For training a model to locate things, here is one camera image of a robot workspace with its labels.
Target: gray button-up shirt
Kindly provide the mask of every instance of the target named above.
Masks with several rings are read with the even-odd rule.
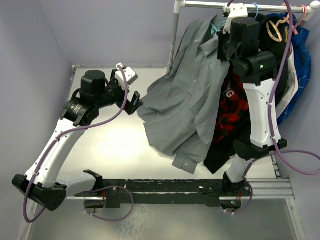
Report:
[[[230,66],[217,59],[218,37],[205,41],[217,18],[188,26],[171,72],[148,88],[137,110],[149,144],[168,156],[176,154],[172,165],[192,174],[207,157]]]

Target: shirt collar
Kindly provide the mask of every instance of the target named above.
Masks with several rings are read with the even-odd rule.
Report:
[[[208,19],[203,23],[201,26],[198,36],[195,38],[195,43],[197,43],[197,47],[201,48],[201,50],[204,52],[204,55],[207,57],[209,54],[211,54],[217,47],[218,47],[218,38],[213,37],[209,41],[203,43],[203,40],[209,31],[209,28],[211,26],[211,22],[214,23],[215,26],[218,26],[223,19],[219,17],[218,15],[214,16],[213,18]]]

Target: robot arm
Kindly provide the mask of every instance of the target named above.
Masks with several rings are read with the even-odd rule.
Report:
[[[121,64],[124,69],[128,85],[137,78],[137,74],[130,68]],[[85,133],[86,129],[80,129],[65,134],[59,140],[60,133],[79,127],[89,126],[99,116],[99,109],[117,104],[123,104],[124,78],[118,69],[114,69],[110,81],[99,70],[90,70],[81,78],[81,88],[77,89],[70,101],[68,101],[60,114],[57,126],[49,143],[25,175],[16,175],[12,184],[23,194],[35,176],[28,197],[43,207],[53,211],[57,209],[66,197],[92,190],[102,177],[86,170],[76,176],[57,181],[58,174],[70,151]],[[135,92],[132,101],[127,101],[124,110],[127,114],[133,114],[142,105],[140,95]],[[56,141],[53,148],[46,155],[39,171],[36,172],[41,158],[52,142]]]
[[[248,17],[247,8],[242,4],[227,4],[223,8],[228,15],[226,24],[220,32],[217,58],[230,61],[233,71],[240,76],[243,83],[250,113],[251,135],[247,141],[236,140],[234,149],[236,155],[224,174],[228,189],[237,190],[244,181],[244,173],[249,160],[267,156],[274,150],[274,142],[279,149],[288,143],[281,138],[276,119],[276,105],[273,99],[269,103],[270,94],[277,77],[277,63],[271,52],[259,51],[260,24],[252,17]],[[271,105],[271,116],[274,136],[269,127],[268,107]]]

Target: clothing rack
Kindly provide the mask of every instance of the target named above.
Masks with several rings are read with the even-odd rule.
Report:
[[[166,70],[167,73],[169,73],[174,60],[177,30],[178,30],[181,8],[191,7],[191,8],[223,9],[225,5],[226,5],[226,2],[175,0],[174,9],[173,9],[174,17],[173,17],[173,25],[172,25],[172,33],[171,33],[170,54],[169,54],[169,60],[168,60],[168,65]],[[257,10],[257,6],[254,4],[244,4],[244,6],[251,11]],[[307,6],[307,16],[304,20],[308,21],[319,7],[320,7],[320,1],[313,1],[312,3],[310,3],[310,6]],[[265,11],[265,12],[283,13],[288,11],[286,6],[258,5],[258,8],[259,8],[259,11]],[[304,12],[304,8],[301,6],[292,6],[291,9],[292,9],[292,13],[302,14]]]

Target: blue hanger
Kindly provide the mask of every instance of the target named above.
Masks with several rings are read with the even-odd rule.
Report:
[[[211,35],[214,37],[216,35],[216,33],[220,30],[220,28],[222,27],[223,24],[225,24],[227,21],[222,21],[220,22],[219,26],[216,27],[213,23],[211,23]]]
[[[259,6],[258,6],[258,4],[256,2],[253,2],[252,4],[256,6],[256,15],[254,17],[254,19],[256,19],[258,17],[258,14],[259,14]]]

